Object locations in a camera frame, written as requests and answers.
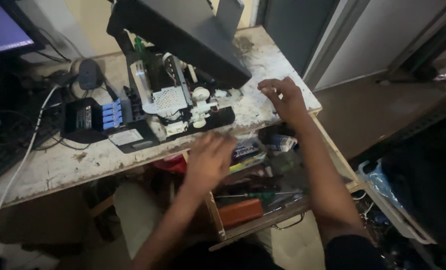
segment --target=person's right hand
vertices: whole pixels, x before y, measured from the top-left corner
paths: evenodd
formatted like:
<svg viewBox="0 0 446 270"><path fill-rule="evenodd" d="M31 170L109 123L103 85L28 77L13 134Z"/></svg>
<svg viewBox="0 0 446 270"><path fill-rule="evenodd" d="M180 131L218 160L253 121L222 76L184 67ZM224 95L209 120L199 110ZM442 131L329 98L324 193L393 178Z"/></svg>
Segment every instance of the person's right hand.
<svg viewBox="0 0 446 270"><path fill-rule="evenodd" d="M290 77L282 81L268 79L258 83L258 89L273 103L281 120L296 129L301 117L308 114L301 89Z"/></svg>
<svg viewBox="0 0 446 270"><path fill-rule="evenodd" d="M191 146L184 185L194 195L207 194L230 173L236 142L229 134L207 132Z"/></svg>

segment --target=grey door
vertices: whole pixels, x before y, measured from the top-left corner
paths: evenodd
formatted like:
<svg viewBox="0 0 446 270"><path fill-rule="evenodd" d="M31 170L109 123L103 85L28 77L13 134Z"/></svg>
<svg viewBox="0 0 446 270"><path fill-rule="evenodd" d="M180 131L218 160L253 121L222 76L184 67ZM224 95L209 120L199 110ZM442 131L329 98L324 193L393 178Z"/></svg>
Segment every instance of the grey door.
<svg viewBox="0 0 446 270"><path fill-rule="evenodd" d="M257 23L302 76L340 0L260 0Z"/></svg>

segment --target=sticker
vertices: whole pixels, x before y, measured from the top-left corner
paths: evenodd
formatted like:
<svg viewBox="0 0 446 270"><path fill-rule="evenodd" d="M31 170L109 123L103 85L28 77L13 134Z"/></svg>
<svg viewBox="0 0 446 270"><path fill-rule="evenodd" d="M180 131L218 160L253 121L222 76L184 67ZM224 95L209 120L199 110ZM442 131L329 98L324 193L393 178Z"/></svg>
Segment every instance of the sticker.
<svg viewBox="0 0 446 270"><path fill-rule="evenodd" d="M125 144L129 144L132 142L142 140L143 137L136 129L131 129L131 130L111 134L109 136L109 139L113 144L122 146Z"/></svg>

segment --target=metal drawer handle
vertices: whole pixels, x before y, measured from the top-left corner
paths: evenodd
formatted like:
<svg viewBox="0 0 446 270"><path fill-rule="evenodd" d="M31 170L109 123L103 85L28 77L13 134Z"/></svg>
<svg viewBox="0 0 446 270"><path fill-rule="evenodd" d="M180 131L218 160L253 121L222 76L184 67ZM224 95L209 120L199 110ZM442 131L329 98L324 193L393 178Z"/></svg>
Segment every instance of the metal drawer handle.
<svg viewBox="0 0 446 270"><path fill-rule="evenodd" d="M280 231L282 231L282 230L284 230L284 229L288 229L288 228L290 228L290 227L293 227L294 225L296 225L296 224L298 224L298 223L300 223L300 222L303 221L304 214L305 214L305 213L300 214L300 217L301 217L300 220L298 220L297 222L295 222L295 223L293 223L293 224L291 224L291 225L289 225L289 226L280 228L280 227L278 227L277 224L275 224L275 225L273 225L272 227L275 228L275 229L277 229L277 230L280 230Z"/></svg>

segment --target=screwdriver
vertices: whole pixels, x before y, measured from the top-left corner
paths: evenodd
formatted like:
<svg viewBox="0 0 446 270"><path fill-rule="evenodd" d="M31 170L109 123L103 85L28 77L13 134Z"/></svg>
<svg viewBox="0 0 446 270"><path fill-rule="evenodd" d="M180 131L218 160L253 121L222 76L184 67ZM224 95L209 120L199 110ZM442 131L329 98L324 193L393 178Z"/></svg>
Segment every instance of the screwdriver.
<svg viewBox="0 0 446 270"><path fill-rule="evenodd" d="M244 193L239 195L225 195L225 196L216 196L215 198L235 198L235 197L248 197L248 198L258 198L258 199L271 199L276 195L280 194L300 194L303 191L291 191L291 192L258 192L258 193Z"/></svg>

